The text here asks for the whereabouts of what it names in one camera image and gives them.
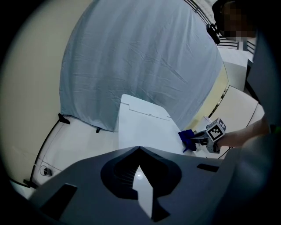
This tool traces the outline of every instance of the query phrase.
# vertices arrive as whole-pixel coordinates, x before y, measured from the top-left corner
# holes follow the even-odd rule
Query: white surface
[[[210,125],[212,123],[211,119],[203,116],[202,119],[199,121],[199,123],[195,127],[195,131],[199,133],[200,131],[207,130],[207,125]]]
[[[246,93],[229,86],[224,98],[210,117],[215,120],[220,117],[226,125],[226,132],[245,128],[251,120],[258,102]]]
[[[233,86],[243,91],[245,88],[247,67],[229,62],[224,62],[224,66],[228,77],[227,86]]]
[[[39,169],[40,167],[42,167],[41,169],[47,167],[52,171],[52,176],[43,176]],[[46,162],[41,161],[40,166],[38,167],[37,172],[33,174],[33,181],[35,181],[36,184],[38,185],[42,185],[43,183],[47,182],[48,180],[52,179],[54,176],[58,175],[61,172],[61,170],[47,164]]]
[[[263,115],[264,115],[263,107],[260,104],[258,104],[256,106],[256,110],[254,112],[254,115],[253,115],[253,117],[250,120],[249,125],[253,124],[254,122],[256,122],[256,121],[258,121],[260,119],[262,119]]]
[[[86,158],[118,149],[118,133],[100,130],[73,117],[53,139],[43,161],[59,170]]]
[[[11,178],[29,180],[60,112],[61,61],[70,34],[92,0],[49,0],[27,19],[1,70],[0,133]]]
[[[127,94],[122,95],[121,103],[129,105],[129,109],[131,111],[147,114],[165,120],[170,120],[171,118],[163,107],[155,104],[148,104],[147,101],[139,98],[133,99],[132,96]]]
[[[130,110],[129,105],[139,102],[139,99],[128,96],[126,96],[126,104],[120,104],[119,149],[144,146],[181,155],[195,156],[191,151],[183,153],[185,146],[178,135],[180,130],[171,118],[164,120]],[[142,107],[145,109],[155,107],[154,110],[159,108],[158,105],[149,102],[143,102]]]
[[[146,215],[151,218],[153,207],[153,187],[139,166],[133,180],[133,189],[137,191],[137,200]]]
[[[228,150],[228,147],[223,146],[223,147],[220,148],[220,153],[215,154],[215,153],[209,153],[206,146],[196,144],[196,147],[198,148],[198,150],[197,150],[198,153],[202,154],[202,156],[200,156],[200,157],[205,156],[206,158],[212,158],[212,159],[220,158]]]
[[[28,199],[33,194],[33,192],[35,192],[34,188],[24,187],[22,185],[18,185],[14,183],[13,181],[11,181],[11,184],[13,188],[16,190],[16,192],[24,196],[26,199]]]
[[[219,48],[219,52],[223,62],[229,62],[247,68],[249,55],[246,51],[230,48]]]

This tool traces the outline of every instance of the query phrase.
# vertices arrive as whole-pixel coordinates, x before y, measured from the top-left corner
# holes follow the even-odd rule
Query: human arm
[[[262,119],[256,121],[250,126],[230,133],[226,133],[217,143],[218,147],[229,146],[229,147],[240,147],[247,140],[258,135],[268,134],[269,127],[265,116]]]

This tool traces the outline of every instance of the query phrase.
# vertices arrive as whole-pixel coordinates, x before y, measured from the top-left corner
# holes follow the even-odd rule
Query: white wall
[[[219,52],[227,72],[228,86],[244,91],[248,59],[252,61],[252,54],[229,48],[219,48]]]
[[[70,34],[92,0],[50,0],[25,22],[0,74],[1,156],[11,178],[30,178],[58,120],[59,78]]]

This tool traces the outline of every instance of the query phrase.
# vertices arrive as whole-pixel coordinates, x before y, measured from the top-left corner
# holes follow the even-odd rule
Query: light blue cloth
[[[205,24],[183,0],[95,1],[63,57],[61,113],[114,131],[122,94],[167,110],[182,130],[223,62]]]

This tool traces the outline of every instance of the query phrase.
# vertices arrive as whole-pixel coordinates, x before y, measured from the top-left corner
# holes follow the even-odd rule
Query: cable
[[[231,149],[231,148],[232,148],[232,147],[228,147],[228,150]],[[228,150],[227,150],[225,153],[227,153]],[[225,153],[224,153],[224,154],[225,154]],[[222,154],[219,158],[221,158],[224,154]],[[218,159],[219,159],[219,158],[218,158]]]

